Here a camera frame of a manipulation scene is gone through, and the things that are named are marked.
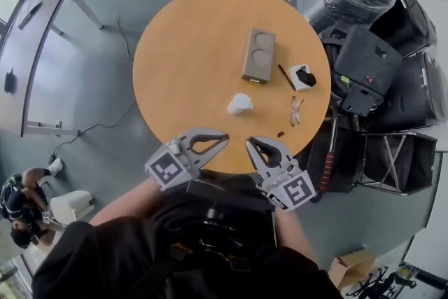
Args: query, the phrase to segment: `rectangular table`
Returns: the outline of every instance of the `rectangular table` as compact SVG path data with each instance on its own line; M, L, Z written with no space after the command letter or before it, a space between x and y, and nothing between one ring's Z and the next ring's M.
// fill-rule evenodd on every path
M0 52L0 127L21 137L23 134L77 136L78 130L56 128L28 120L34 75L48 32L52 29L56 34L62 34L53 25L53 21L64 0L42 0L42 5L36 14L22 29L19 29L18 25L29 12L31 1L26 0L21 6ZM73 1L99 29L103 27L84 0ZM3 91L8 72L13 72L15 77L16 86L13 93Z

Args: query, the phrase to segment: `table top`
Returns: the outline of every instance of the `table top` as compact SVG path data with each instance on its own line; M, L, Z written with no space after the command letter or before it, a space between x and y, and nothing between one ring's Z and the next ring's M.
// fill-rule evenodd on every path
M241 79L251 29L276 34L271 80ZM317 79L294 92L278 69L307 63ZM229 134L229 144L207 169L253 172L245 140L266 136L295 155L320 128L330 100L330 69L318 36L283 0L173 0L149 23L134 61L134 91L140 111L163 142L191 127ZM253 110L231 116L227 107L238 92L249 95ZM304 100L300 124L291 127L291 98Z
M19 29L20 22L38 1L26 0L22 4L0 53L0 127L18 136L23 136L27 104L42 47L63 0L42 2L36 14ZM3 91L5 75L11 69L17 78L17 87L15 93L7 94Z

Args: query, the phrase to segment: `circular indentation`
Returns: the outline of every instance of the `circular indentation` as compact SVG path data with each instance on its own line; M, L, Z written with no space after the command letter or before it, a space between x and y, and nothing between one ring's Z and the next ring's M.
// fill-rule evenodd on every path
M255 35L255 42L258 46L260 46L262 49L268 49L271 47L271 37L269 35L266 35L265 33L258 33Z
M261 49L252 52L252 60L260 67L265 67L269 64L269 54Z

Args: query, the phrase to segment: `black backpack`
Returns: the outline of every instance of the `black backpack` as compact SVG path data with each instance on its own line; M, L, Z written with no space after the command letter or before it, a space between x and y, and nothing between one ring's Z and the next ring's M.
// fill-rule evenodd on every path
M6 203L8 202L8 198L12 192L15 190L21 190L23 188L22 185L22 175L21 174L13 174L10 176L5 184L1 187L0 193L0 213L3 218L9 219L9 213L6 209Z

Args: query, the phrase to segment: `white cup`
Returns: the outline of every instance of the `white cup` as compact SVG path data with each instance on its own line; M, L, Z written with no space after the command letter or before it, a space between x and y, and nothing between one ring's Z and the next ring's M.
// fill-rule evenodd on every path
M252 100L246 94L236 94L227 106L230 115L238 115L247 109L253 109Z

